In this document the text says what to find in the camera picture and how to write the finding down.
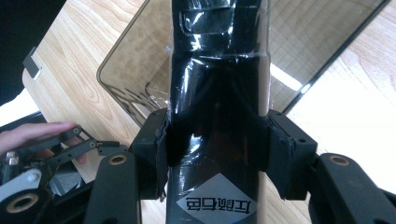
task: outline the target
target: black plastic wrap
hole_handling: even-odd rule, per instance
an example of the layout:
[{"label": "black plastic wrap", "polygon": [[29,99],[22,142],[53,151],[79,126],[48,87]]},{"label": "black plastic wrap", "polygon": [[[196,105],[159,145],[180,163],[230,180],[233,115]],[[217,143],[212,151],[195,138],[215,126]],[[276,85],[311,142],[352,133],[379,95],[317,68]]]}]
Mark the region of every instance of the black plastic wrap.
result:
[{"label": "black plastic wrap", "polygon": [[166,223],[257,223],[268,1],[172,2]]}]

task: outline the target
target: wood grain surface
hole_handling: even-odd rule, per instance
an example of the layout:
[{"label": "wood grain surface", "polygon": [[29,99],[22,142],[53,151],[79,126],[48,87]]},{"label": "wood grain surface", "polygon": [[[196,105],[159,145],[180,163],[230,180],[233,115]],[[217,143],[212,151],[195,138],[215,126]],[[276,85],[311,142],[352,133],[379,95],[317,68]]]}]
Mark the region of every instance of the wood grain surface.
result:
[{"label": "wood grain surface", "polygon": [[[23,73],[26,89],[48,121],[73,120],[98,140],[117,140],[129,146],[139,128],[100,86],[96,72],[142,3],[66,2],[34,54],[41,76],[33,80]],[[357,148],[361,154],[367,148],[371,157],[380,154],[373,148],[384,143],[380,147],[388,154],[375,167],[392,164],[394,148],[388,143],[396,133],[395,5],[394,0],[390,2],[290,111],[289,117],[319,141],[321,151]],[[94,179],[100,158],[93,152],[89,160],[85,166],[77,164],[86,181]],[[164,203],[143,201],[142,208],[144,223],[165,222]],[[306,202],[279,200],[270,183],[266,208],[268,223],[310,222]]]},{"label": "wood grain surface", "polygon": [[[23,74],[47,121],[75,121],[97,140],[132,143],[138,126],[99,85],[96,72],[141,4],[65,3],[33,56],[42,68],[40,77],[33,80]],[[76,164],[87,182],[96,174],[100,158],[95,153],[90,153],[87,165]]]}]

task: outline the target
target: finger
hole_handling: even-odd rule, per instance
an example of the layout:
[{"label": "finger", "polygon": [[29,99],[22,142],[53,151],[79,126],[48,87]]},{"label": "finger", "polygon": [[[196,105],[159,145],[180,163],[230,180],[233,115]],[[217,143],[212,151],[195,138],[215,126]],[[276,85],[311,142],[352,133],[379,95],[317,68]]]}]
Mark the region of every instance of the finger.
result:
[{"label": "finger", "polygon": [[53,152],[52,152],[51,150],[49,150],[49,149],[38,151],[38,152],[35,154],[35,156],[36,156],[37,158],[40,158],[40,159],[50,158],[50,157],[52,157],[53,155],[54,155]]},{"label": "finger", "polygon": [[26,143],[68,131],[75,126],[74,122],[23,124],[14,130],[0,134],[0,155]]},{"label": "finger", "polygon": [[79,164],[86,164],[87,163],[87,154],[83,154],[83,155],[81,155],[81,156],[79,156],[79,157],[77,157],[76,158],[76,161],[79,163]]},{"label": "finger", "polygon": [[64,141],[64,144],[67,145],[68,147],[75,146],[79,143],[81,143],[81,140],[79,140],[77,137],[73,137],[68,139],[67,141]]}]

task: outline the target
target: dark background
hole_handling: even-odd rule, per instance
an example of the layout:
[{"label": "dark background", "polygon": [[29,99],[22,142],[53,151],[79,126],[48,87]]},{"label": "dark background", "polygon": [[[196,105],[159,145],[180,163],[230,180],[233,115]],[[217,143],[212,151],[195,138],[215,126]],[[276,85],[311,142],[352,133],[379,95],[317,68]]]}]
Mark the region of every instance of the dark background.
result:
[{"label": "dark background", "polygon": [[23,90],[23,60],[37,47],[66,0],[0,0],[0,105]]}]

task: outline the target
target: bottle label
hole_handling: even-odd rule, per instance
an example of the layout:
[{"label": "bottle label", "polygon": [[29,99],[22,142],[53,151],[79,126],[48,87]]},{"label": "bottle label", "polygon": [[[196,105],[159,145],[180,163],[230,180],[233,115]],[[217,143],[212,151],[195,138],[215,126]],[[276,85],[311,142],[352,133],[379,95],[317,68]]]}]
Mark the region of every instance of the bottle label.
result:
[{"label": "bottle label", "polygon": [[235,223],[257,211],[257,203],[222,174],[213,176],[177,204],[205,224]]}]

